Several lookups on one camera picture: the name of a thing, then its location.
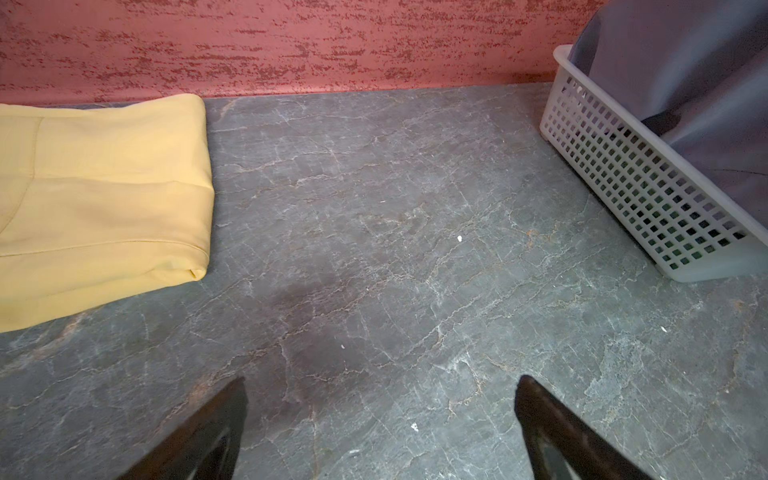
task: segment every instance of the red textured wall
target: red textured wall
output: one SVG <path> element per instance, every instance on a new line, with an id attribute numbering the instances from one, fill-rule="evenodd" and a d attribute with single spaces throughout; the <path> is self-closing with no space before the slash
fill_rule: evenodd
<path id="1" fill-rule="evenodd" d="M 0 102 L 552 78 L 604 0 L 0 0 Z"/>

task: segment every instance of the white plastic basket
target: white plastic basket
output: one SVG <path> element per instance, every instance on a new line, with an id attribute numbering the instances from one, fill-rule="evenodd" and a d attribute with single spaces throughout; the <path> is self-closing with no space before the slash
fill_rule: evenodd
<path id="1" fill-rule="evenodd" d="M 569 60 L 560 64 L 541 133 L 658 268 L 678 282 L 768 270 L 768 230 Z"/>

